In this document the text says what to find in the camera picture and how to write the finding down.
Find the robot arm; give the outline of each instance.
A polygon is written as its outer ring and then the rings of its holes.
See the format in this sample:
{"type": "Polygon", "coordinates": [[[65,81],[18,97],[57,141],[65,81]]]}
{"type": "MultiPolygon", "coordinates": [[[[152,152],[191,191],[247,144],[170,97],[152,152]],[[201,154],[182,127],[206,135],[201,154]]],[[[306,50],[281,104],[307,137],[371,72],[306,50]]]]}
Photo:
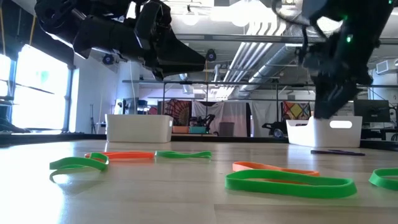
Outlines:
{"type": "MultiPolygon", "coordinates": [[[[280,0],[273,1],[275,12],[280,0]]],[[[297,55],[304,67],[318,71],[318,76],[313,77],[316,118],[330,118],[359,93],[357,84],[373,82],[368,74],[368,60],[374,48],[380,46],[380,35],[397,3],[396,0],[303,0],[302,16],[310,23],[302,24],[305,40],[297,55]],[[339,31],[327,37],[317,26],[317,20],[323,16],[343,21],[339,31]],[[306,26],[314,26],[326,41],[308,47],[306,26]]]]}
{"type": "Polygon", "coordinates": [[[92,49],[142,63],[158,80],[204,69],[205,58],[179,41],[170,8],[160,0],[135,0],[136,18],[125,17],[131,0],[38,0],[41,28],[88,58],[92,49]]]}

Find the ceiling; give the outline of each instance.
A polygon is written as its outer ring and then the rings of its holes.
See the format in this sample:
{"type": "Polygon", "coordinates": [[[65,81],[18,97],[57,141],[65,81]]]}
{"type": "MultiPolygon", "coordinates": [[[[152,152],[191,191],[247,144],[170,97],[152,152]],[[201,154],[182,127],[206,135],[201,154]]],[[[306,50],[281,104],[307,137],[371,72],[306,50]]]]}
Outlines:
{"type": "MultiPolygon", "coordinates": [[[[13,0],[22,8],[30,13],[34,13],[35,0],[13,0]]],[[[187,25],[185,23],[187,15],[184,15],[186,3],[181,3],[183,0],[167,1],[167,4],[172,8],[172,27],[176,34],[245,34],[249,26],[238,27],[232,22],[220,22],[211,20],[209,16],[214,1],[217,0],[192,0],[188,1],[192,8],[197,10],[197,22],[194,26],[187,25]]],[[[398,38],[398,9],[394,9],[392,16],[390,17],[383,33],[382,37],[398,38]]],[[[236,55],[236,52],[241,45],[239,42],[210,42],[210,41],[184,41],[189,47],[196,50],[202,55],[206,55],[208,49],[215,49],[217,53],[217,59],[215,62],[208,63],[208,69],[214,68],[218,63],[231,63],[236,55]]],[[[267,58],[271,57],[272,54],[267,54],[262,61],[266,61],[267,58]]],[[[376,49],[371,58],[372,63],[369,64],[370,68],[374,68],[376,63],[381,62],[385,57],[398,57],[398,45],[382,45],[379,49],[376,49]]],[[[247,81],[253,75],[255,71],[249,72],[245,75],[242,81],[247,81]]],[[[205,79],[205,72],[190,74],[193,79],[205,79]]],[[[299,67],[286,67],[281,73],[277,74],[279,77],[279,83],[305,83],[310,82],[308,72],[305,69],[299,67]]],[[[153,88],[154,85],[142,85],[144,88],[153,88]]]]}

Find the colorful tapestry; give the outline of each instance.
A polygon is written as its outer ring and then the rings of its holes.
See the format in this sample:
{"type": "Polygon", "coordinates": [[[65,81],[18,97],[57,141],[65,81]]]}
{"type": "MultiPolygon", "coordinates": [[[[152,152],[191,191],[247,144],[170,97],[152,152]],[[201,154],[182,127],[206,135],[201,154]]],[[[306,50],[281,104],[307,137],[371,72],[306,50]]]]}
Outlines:
{"type": "Polygon", "coordinates": [[[309,103],[283,103],[283,119],[308,120],[311,117],[311,108],[309,103]]]}
{"type": "Polygon", "coordinates": [[[171,99],[166,101],[164,114],[174,118],[174,126],[189,126],[191,101],[171,99]]]}

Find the computer monitor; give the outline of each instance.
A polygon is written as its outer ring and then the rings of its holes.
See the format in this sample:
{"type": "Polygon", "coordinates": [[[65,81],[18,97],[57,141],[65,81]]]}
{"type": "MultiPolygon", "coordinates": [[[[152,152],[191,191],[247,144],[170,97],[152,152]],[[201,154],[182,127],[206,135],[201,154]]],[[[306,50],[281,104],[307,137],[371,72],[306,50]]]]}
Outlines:
{"type": "Polygon", "coordinates": [[[354,115],[363,123],[391,122],[388,100],[354,100],[354,115]]]}

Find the orange rubber band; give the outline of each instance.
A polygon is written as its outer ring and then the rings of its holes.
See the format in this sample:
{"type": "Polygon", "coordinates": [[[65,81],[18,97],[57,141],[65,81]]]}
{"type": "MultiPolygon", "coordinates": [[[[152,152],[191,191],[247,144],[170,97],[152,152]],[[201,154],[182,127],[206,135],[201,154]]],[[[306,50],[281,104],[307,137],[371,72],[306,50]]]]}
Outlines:
{"type": "Polygon", "coordinates": [[[296,174],[306,174],[306,175],[311,175],[311,176],[315,176],[315,177],[320,176],[319,171],[315,171],[315,170],[286,169],[286,168],[281,168],[281,167],[276,167],[276,166],[271,166],[271,165],[260,164],[257,162],[234,162],[232,165],[232,170],[234,172],[241,171],[241,170],[249,170],[249,169],[278,170],[278,171],[284,171],[284,172],[292,172],[292,173],[296,173],[296,174]]]}
{"type": "MultiPolygon", "coordinates": [[[[153,159],[154,152],[99,152],[108,156],[109,159],[153,159]]],[[[90,157],[91,153],[85,154],[86,158],[90,157]]]]}

